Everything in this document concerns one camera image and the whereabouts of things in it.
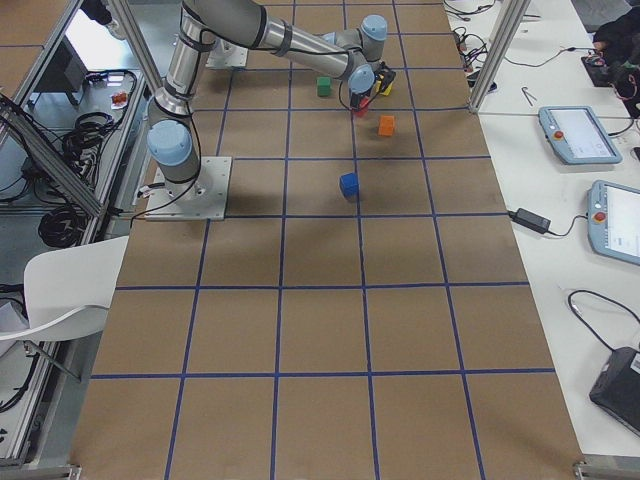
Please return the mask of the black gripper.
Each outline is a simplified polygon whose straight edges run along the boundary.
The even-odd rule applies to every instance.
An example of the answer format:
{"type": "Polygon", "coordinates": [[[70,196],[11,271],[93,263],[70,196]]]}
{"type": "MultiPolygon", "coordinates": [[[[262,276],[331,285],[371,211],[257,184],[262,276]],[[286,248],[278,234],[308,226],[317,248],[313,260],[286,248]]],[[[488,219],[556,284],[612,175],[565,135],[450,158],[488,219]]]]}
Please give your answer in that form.
{"type": "Polygon", "coordinates": [[[379,80],[395,80],[395,71],[381,62],[376,69],[365,64],[357,67],[349,76],[350,107],[356,108],[363,98],[368,98],[369,103],[375,99],[376,83],[379,80]]]}

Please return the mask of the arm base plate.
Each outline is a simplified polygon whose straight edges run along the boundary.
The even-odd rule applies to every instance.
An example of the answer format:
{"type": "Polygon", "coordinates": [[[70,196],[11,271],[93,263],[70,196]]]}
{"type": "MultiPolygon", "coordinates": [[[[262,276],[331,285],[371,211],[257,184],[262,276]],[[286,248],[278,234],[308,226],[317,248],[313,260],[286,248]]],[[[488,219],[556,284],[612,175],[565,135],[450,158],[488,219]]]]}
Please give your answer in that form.
{"type": "Polygon", "coordinates": [[[166,183],[159,167],[154,182],[162,186],[150,192],[144,218],[150,221],[222,221],[225,218],[231,157],[204,156],[198,179],[175,185],[166,183]]]}

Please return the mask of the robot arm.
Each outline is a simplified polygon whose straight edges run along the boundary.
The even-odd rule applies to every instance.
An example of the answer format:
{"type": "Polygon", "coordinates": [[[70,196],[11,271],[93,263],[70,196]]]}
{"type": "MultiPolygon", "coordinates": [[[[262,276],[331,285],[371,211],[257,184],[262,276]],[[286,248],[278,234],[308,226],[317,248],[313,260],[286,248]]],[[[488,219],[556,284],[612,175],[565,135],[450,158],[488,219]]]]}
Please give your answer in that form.
{"type": "Polygon", "coordinates": [[[266,52],[344,82],[349,108],[358,112],[395,79],[382,59],[387,34],[388,23],[378,14],[356,28],[315,35],[254,1],[183,2],[169,69],[148,105],[147,146],[169,200],[188,201],[205,190],[191,110],[205,68],[243,68],[249,52],[266,52]]]}

